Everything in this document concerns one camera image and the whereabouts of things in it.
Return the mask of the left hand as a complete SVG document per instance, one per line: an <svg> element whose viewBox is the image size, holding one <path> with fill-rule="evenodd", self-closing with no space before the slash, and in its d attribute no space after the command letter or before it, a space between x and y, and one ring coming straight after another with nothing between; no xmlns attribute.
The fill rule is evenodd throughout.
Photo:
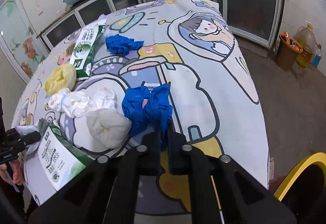
<svg viewBox="0 0 326 224"><path fill-rule="evenodd" d="M20 164L20 161L18 159L10 162L10 166L9 166L12 171L13 171L13 175L11 176L12 178L12 182L16 185L22 185L24 182L24 174L23 174L23 170L22 170L22 166ZM9 177L6 174L6 171L8 170L7 165L6 164L1 164L0 165L0 174L1 174L1 178L6 182L6 183L11 183L11 181L9 180Z"/></svg>

